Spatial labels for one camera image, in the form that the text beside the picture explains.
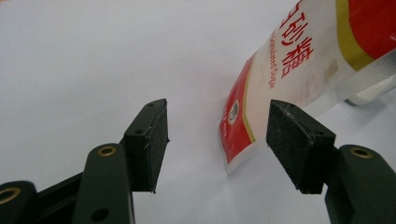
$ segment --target plastic packaging bag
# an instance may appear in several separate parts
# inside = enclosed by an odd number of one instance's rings
[[[302,0],[247,60],[223,110],[227,171],[266,147],[271,99],[311,115],[396,74],[396,1]]]

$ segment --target white surface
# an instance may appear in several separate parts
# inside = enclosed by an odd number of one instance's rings
[[[295,190],[271,150],[226,175],[217,124],[245,60],[294,5],[283,1],[22,1],[0,4],[0,183],[38,190],[82,171],[140,108],[167,98],[157,194],[138,224],[330,223],[324,195]],[[396,169],[396,91],[319,120],[336,145],[375,149]]]

